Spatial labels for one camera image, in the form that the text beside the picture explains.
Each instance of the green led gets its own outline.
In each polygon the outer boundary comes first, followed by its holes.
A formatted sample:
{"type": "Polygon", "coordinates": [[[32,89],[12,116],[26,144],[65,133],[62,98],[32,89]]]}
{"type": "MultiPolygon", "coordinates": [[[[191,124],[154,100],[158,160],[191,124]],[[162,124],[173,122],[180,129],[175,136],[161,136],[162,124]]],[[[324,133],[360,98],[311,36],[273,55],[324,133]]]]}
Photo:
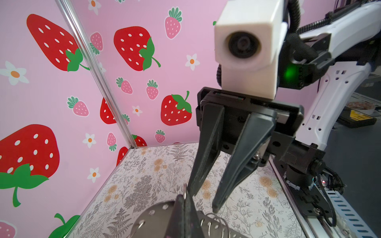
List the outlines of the green led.
{"type": "Polygon", "coordinates": [[[290,64],[287,67],[283,77],[288,83],[291,83],[293,81],[298,81],[299,80],[299,67],[294,65],[294,64],[290,64]]]}

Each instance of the flower petal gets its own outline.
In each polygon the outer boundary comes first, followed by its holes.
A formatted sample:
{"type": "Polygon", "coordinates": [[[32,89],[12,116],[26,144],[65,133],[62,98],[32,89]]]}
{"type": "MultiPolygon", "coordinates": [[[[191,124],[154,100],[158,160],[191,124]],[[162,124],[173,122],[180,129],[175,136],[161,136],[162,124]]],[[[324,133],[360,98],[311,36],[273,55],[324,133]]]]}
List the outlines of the flower petal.
{"type": "Polygon", "coordinates": [[[18,72],[20,75],[26,74],[26,69],[24,68],[17,68],[15,71],[18,72]]]}
{"type": "Polygon", "coordinates": [[[11,72],[8,69],[0,69],[0,74],[4,76],[11,76],[11,72]]]}
{"type": "Polygon", "coordinates": [[[18,79],[22,83],[29,83],[29,80],[25,76],[20,76],[18,79]]]}
{"type": "Polygon", "coordinates": [[[17,78],[14,78],[13,76],[9,76],[9,82],[11,83],[11,85],[16,85],[19,80],[17,78]]]}
{"type": "Polygon", "coordinates": [[[9,61],[6,61],[5,62],[5,67],[9,70],[9,71],[14,71],[16,70],[16,67],[9,61]]]}

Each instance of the strawberry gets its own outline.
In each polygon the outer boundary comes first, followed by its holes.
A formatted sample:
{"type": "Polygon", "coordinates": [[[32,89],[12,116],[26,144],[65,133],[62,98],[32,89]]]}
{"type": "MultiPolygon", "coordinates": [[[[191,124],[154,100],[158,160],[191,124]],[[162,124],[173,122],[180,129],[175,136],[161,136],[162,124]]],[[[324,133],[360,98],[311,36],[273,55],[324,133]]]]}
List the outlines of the strawberry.
{"type": "Polygon", "coordinates": [[[121,88],[121,90],[125,93],[132,94],[132,87],[131,84],[124,80],[123,78],[117,78],[117,85],[121,88]]]}
{"type": "Polygon", "coordinates": [[[148,31],[140,26],[119,29],[114,35],[114,45],[126,63],[136,71],[148,69],[153,58],[155,46],[148,31]]]}
{"type": "Polygon", "coordinates": [[[112,112],[107,105],[106,99],[102,99],[101,104],[101,119],[106,124],[114,124],[117,121],[115,121],[115,117],[112,115],[112,112]]]}
{"type": "Polygon", "coordinates": [[[172,8],[169,10],[169,17],[165,19],[165,32],[167,33],[167,37],[169,39],[173,39],[177,36],[177,34],[180,32],[181,29],[181,11],[179,11],[179,8],[172,8]]]}
{"type": "Polygon", "coordinates": [[[1,238],[13,238],[17,234],[16,227],[4,220],[0,220],[0,237],[1,238]]]}
{"type": "Polygon", "coordinates": [[[76,97],[68,97],[68,107],[73,109],[73,113],[80,117],[87,117],[89,115],[89,110],[87,110],[86,104],[79,101],[76,97]]]}
{"type": "Polygon", "coordinates": [[[163,141],[165,140],[165,136],[164,135],[165,135],[164,131],[157,130],[156,135],[155,135],[156,141],[159,142],[159,143],[163,143],[163,141]]]}
{"type": "Polygon", "coordinates": [[[61,237],[65,237],[69,233],[71,228],[74,226],[74,224],[77,222],[77,220],[79,219],[80,215],[72,216],[67,222],[65,222],[64,218],[59,213],[57,213],[54,217],[60,219],[62,221],[63,225],[60,226],[60,227],[57,227],[50,234],[50,236],[48,238],[61,238],[61,237]]]}
{"type": "Polygon", "coordinates": [[[35,14],[28,16],[26,24],[42,52],[54,66],[68,72],[77,71],[79,66],[90,70],[81,65],[83,55],[69,32],[35,14]]]}
{"type": "Polygon", "coordinates": [[[128,122],[130,121],[130,118],[128,117],[128,115],[122,114],[122,117],[123,117],[123,119],[126,121],[126,123],[128,125],[128,122]]]}
{"type": "Polygon", "coordinates": [[[53,131],[43,125],[29,125],[0,141],[0,189],[35,188],[52,176],[59,165],[59,152],[53,131]]]}
{"type": "Polygon", "coordinates": [[[184,98],[180,95],[169,95],[163,99],[161,119],[162,122],[168,126],[174,126],[189,121],[192,117],[191,105],[186,102],[189,96],[184,98]]]}
{"type": "Polygon", "coordinates": [[[115,151],[117,148],[117,139],[115,138],[113,133],[109,133],[107,136],[107,145],[109,146],[109,150],[115,151]]]}
{"type": "Polygon", "coordinates": [[[148,87],[146,88],[148,98],[154,100],[159,94],[159,90],[157,89],[157,83],[154,80],[148,80],[148,87]]]}
{"type": "Polygon", "coordinates": [[[124,155],[127,154],[127,151],[128,149],[125,146],[120,148],[119,154],[118,154],[117,166],[120,163],[120,161],[123,159],[124,155]]]}
{"type": "Polygon", "coordinates": [[[147,146],[146,141],[143,138],[141,138],[140,136],[132,135],[132,138],[134,138],[137,147],[147,146]]]}
{"type": "Polygon", "coordinates": [[[102,36],[100,35],[99,32],[95,32],[90,36],[90,47],[91,50],[95,54],[100,54],[99,52],[103,50],[103,41],[102,41],[102,36]]]}

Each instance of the floral tabletop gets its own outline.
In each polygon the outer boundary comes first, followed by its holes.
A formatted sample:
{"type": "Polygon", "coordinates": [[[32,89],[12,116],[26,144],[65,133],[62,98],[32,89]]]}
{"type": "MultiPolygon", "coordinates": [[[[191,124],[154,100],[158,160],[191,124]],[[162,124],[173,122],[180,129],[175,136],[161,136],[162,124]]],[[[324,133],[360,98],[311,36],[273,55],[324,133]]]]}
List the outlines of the floral tabletop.
{"type": "MultiPolygon", "coordinates": [[[[130,150],[81,217],[69,238],[126,238],[151,205],[175,200],[188,182],[198,143],[130,150]]],[[[229,161],[221,152],[199,193],[197,210],[211,203],[229,161]]],[[[271,165],[258,168],[228,198],[218,216],[249,238],[305,238],[271,165]]]]}

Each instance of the metal corner post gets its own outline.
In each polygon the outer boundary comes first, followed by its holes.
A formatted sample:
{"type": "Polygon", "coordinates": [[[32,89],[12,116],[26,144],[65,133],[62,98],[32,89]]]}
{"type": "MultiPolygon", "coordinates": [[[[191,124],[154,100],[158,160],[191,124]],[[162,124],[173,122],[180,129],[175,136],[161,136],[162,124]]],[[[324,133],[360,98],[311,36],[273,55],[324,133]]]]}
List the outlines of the metal corner post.
{"type": "Polygon", "coordinates": [[[79,48],[82,50],[83,56],[86,59],[88,67],[90,68],[91,73],[95,79],[95,82],[98,84],[98,87],[104,96],[111,112],[115,116],[115,120],[122,131],[123,137],[126,140],[128,146],[132,148],[136,148],[136,143],[132,138],[132,134],[124,120],[121,118],[121,111],[117,105],[117,102],[112,95],[112,92],[109,88],[107,80],[103,75],[103,72],[98,64],[97,59],[90,49],[90,45],[87,41],[87,36],[79,18],[74,10],[74,7],[70,0],[56,0],[58,8],[61,10],[63,17],[65,18],[74,38],[77,42],[79,48]]]}

